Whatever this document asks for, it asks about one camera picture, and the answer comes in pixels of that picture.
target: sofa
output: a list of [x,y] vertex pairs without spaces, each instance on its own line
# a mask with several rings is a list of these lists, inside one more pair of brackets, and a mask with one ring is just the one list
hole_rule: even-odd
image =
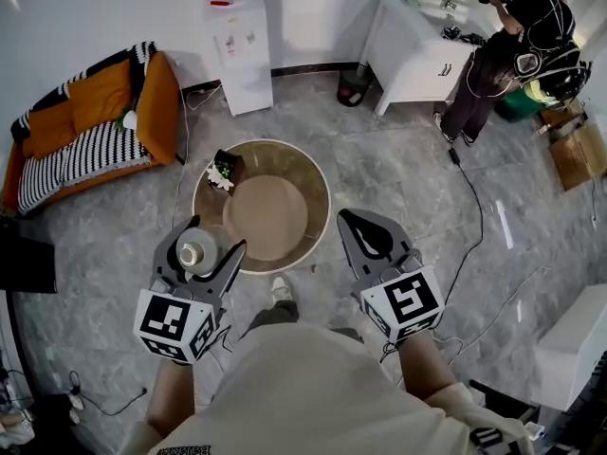
[[[27,214],[122,175],[171,164],[178,93],[153,42],[117,52],[52,90],[10,127],[2,211]],[[130,110],[137,114],[135,129],[122,122]]]

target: trash can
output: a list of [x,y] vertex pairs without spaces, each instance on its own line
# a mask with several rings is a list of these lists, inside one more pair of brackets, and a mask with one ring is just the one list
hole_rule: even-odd
[[542,109],[543,104],[532,100],[522,88],[512,91],[495,106],[496,113],[510,123],[529,118]]
[[373,73],[365,65],[359,65],[357,69],[341,71],[338,101],[349,108],[358,106],[362,103],[372,80]]

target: sneaker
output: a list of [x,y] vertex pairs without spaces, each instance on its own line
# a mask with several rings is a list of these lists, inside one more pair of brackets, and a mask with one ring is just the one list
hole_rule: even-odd
[[69,398],[69,402],[72,404],[72,408],[80,411],[84,410],[84,403],[80,396],[69,392],[67,397]]
[[465,133],[462,134],[464,136],[464,143],[466,143],[467,146],[471,147],[472,145],[474,145],[474,142],[476,140],[473,140],[472,138],[470,138],[468,135],[466,135]]
[[74,425],[78,425],[80,423],[80,416],[78,416],[78,413],[73,409],[69,411],[69,419],[72,420]]
[[440,113],[434,113],[432,115],[432,118],[434,118],[434,124],[436,125],[436,127],[442,131],[441,127],[440,127],[440,123],[443,120],[443,116]]
[[447,140],[447,143],[449,143],[450,145],[453,144],[453,142],[455,141],[455,138],[451,138],[449,135],[447,135],[445,132],[443,132],[443,138]]
[[434,118],[434,124],[442,132],[443,138],[446,139],[450,145],[452,145],[453,142],[455,141],[455,138],[451,138],[449,135],[447,135],[445,132],[443,132],[442,128],[440,127],[440,124],[443,121],[443,116],[440,113],[434,113],[432,115],[432,117]]
[[269,288],[274,303],[279,301],[293,300],[291,295],[291,285],[285,275],[276,274],[270,278]]

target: faucet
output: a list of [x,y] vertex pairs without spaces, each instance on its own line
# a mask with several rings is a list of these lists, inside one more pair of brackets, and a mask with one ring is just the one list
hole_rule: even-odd
[[443,1],[440,3],[440,8],[441,8],[441,9],[450,8],[450,9],[455,10],[455,9],[457,9],[457,4],[456,4],[456,3],[454,3],[454,2],[452,2],[451,0],[443,0]]

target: hand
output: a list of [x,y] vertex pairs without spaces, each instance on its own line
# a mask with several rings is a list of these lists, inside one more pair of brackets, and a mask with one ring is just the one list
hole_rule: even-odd
[[489,0],[489,3],[490,3],[490,4],[491,4],[493,7],[497,8],[497,7],[499,7],[499,6],[501,6],[501,5],[502,5],[502,0]]

